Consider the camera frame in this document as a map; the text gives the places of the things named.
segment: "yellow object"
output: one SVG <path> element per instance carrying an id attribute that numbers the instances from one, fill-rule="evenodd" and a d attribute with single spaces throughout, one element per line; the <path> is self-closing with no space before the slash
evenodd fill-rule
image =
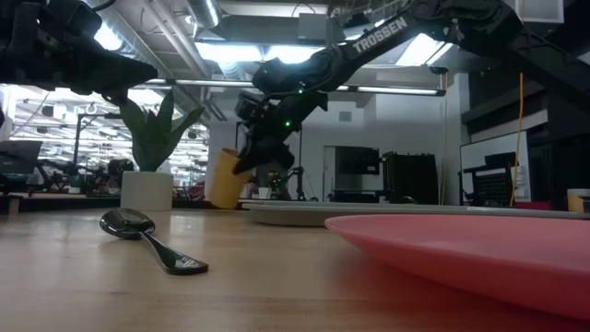
<path id="1" fill-rule="evenodd" d="M 518 154 L 520 152 L 520 135 L 523 132 L 523 113 L 525 112 L 525 76 L 520 73 L 520 114 L 518 115 L 518 139 L 516 141 L 516 161 L 514 162 L 513 197 L 510 206 L 514 206 L 516 199 L 516 182 L 518 181 Z"/>
<path id="2" fill-rule="evenodd" d="M 590 189 L 568 189 L 568 209 L 570 212 L 584 213 L 582 197 L 590 197 Z"/>
<path id="3" fill-rule="evenodd" d="M 207 198 L 218 208 L 233 209 L 238 205 L 240 193 L 250 178 L 249 172 L 238 175 L 233 173 L 233 167 L 240 159 L 236 151 L 223 148 L 218 153 L 218 159 L 213 170 L 213 184 Z"/>

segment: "wooden table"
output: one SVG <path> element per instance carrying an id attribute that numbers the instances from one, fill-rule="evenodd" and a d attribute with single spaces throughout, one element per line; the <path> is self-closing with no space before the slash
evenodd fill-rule
<path id="1" fill-rule="evenodd" d="M 590 331 L 372 261 L 328 230 L 175 210 L 156 235 L 210 264 L 174 277 L 105 210 L 0 220 L 0 331 Z"/>

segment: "silver spoon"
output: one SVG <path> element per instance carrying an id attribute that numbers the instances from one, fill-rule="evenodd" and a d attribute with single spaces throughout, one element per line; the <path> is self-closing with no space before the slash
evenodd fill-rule
<path id="1" fill-rule="evenodd" d="M 151 233 L 156 224 L 148 216 L 131 208 L 116 208 L 100 218 L 100 227 L 110 235 L 126 240 L 146 240 L 158 263 L 172 275 L 193 275 L 207 272 L 209 265 L 162 244 Z"/>

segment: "white pot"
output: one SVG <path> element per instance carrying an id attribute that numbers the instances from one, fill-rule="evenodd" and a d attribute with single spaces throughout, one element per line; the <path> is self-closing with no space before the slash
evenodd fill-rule
<path id="1" fill-rule="evenodd" d="M 174 177 L 157 172 L 124 172 L 121 208 L 170 211 Z"/>

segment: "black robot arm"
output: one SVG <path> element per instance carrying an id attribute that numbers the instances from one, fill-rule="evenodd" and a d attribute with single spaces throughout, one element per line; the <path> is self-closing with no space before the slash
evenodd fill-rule
<path id="1" fill-rule="evenodd" d="M 99 9 L 79 0 L 3 0 L 0 82 L 97 92 L 114 104 L 126 102 L 128 89 L 158 72 L 94 40 L 102 24 Z"/>
<path id="2" fill-rule="evenodd" d="M 588 112 L 590 66 L 526 30 L 502 0 L 413 0 L 357 40 L 332 45 L 304 63 L 285 65 L 276 58 L 262 64 L 253 84 L 264 92 L 264 98 L 243 93 L 236 106 L 249 130 L 234 173 L 271 160 L 290 168 L 294 157 L 283 141 L 317 107 L 327 111 L 326 93 L 336 90 L 363 65 L 420 33 L 499 59 Z"/>

